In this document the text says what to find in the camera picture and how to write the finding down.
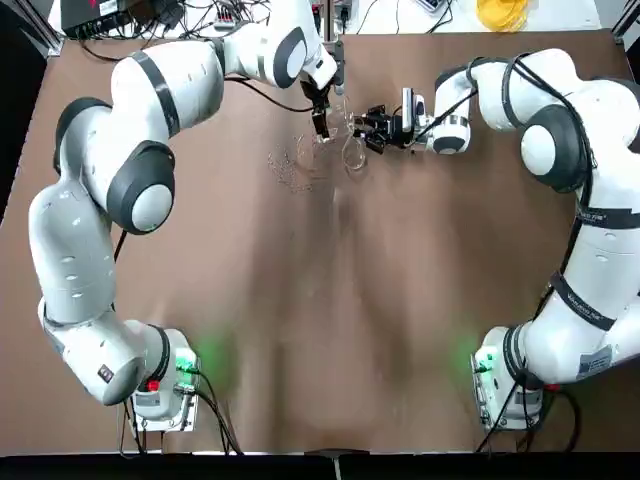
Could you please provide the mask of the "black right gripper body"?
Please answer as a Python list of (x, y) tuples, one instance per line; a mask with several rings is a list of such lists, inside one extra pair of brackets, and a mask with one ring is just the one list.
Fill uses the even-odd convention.
[(408, 127), (403, 123), (402, 115), (391, 115), (387, 121), (387, 138), (388, 146), (405, 149), (414, 138), (415, 121), (410, 118)]

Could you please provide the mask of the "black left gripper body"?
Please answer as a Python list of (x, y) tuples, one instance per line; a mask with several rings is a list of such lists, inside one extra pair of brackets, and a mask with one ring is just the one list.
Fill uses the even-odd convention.
[(329, 92), (331, 83), (320, 87), (312, 78), (300, 81), (304, 96), (312, 104), (313, 113), (325, 112), (330, 107)]

